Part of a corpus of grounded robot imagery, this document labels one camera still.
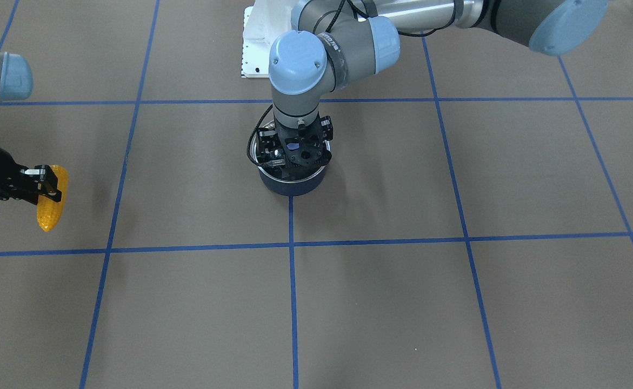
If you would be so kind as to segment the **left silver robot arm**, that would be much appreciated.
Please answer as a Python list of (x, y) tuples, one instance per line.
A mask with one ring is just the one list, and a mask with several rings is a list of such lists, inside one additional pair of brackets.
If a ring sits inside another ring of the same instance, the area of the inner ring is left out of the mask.
[(403, 36), (483, 29), (558, 56), (585, 42), (607, 9), (606, 1), (298, 1), (268, 52), (274, 118), (255, 126), (247, 155), (264, 180), (315, 180), (332, 158), (319, 100), (393, 66)]

